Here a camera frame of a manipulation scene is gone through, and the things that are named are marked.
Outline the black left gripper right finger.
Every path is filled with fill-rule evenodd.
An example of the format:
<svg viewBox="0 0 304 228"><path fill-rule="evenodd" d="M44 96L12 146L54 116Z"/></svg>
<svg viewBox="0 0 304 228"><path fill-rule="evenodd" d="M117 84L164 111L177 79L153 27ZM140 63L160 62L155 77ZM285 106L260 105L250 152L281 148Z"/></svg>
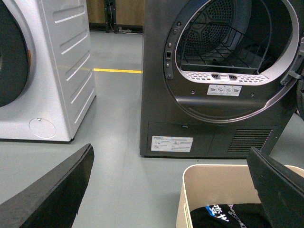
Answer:
<svg viewBox="0 0 304 228"><path fill-rule="evenodd" d="M247 156L251 179L273 228L304 226L304 177L255 147Z"/></svg>

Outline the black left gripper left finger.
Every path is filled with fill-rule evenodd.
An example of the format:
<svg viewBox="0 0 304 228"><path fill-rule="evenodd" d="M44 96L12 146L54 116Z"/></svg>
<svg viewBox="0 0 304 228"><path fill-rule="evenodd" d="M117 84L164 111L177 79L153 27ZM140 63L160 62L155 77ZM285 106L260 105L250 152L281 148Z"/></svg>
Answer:
<svg viewBox="0 0 304 228"><path fill-rule="evenodd" d="M70 228L89 184L94 149L86 144L0 205L2 228Z"/></svg>

